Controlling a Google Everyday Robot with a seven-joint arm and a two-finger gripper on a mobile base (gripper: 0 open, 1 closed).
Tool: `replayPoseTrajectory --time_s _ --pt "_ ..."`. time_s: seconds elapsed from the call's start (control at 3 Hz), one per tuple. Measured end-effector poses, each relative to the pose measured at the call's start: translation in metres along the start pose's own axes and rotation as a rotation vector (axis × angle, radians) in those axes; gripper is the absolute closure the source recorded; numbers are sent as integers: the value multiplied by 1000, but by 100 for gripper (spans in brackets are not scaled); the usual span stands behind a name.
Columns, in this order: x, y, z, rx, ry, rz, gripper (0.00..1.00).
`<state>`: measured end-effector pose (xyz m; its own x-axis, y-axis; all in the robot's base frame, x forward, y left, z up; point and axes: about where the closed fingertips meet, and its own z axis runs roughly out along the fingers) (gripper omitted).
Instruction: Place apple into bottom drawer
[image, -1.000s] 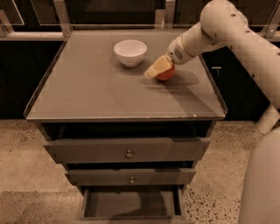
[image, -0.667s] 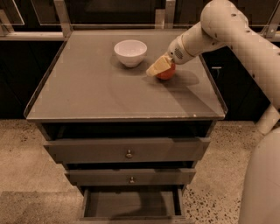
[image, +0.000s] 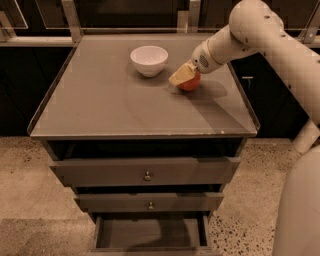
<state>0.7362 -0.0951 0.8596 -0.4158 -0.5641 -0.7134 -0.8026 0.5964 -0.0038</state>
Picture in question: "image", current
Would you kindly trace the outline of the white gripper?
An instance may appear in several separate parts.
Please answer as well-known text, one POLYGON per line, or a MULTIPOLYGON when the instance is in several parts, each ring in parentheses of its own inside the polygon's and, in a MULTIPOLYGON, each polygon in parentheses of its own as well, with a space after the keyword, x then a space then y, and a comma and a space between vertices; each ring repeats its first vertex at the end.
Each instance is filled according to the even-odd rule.
POLYGON ((178 86, 195 78, 197 70, 202 74, 209 74, 221 67, 211 56, 207 41, 203 41, 194 49, 191 61, 194 65, 191 62, 184 63, 171 75, 169 78, 171 85, 178 86))

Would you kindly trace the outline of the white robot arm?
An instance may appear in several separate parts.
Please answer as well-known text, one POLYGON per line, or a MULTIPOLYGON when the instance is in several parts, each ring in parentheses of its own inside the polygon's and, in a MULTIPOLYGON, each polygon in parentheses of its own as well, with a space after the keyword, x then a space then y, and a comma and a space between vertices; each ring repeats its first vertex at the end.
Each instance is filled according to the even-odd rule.
POLYGON ((241 0, 229 23, 203 41, 170 78, 194 90, 202 74, 260 53, 307 113, 293 140, 302 157, 288 173, 279 204, 272 256, 320 256, 320 56, 288 35, 283 22, 262 0, 241 0))

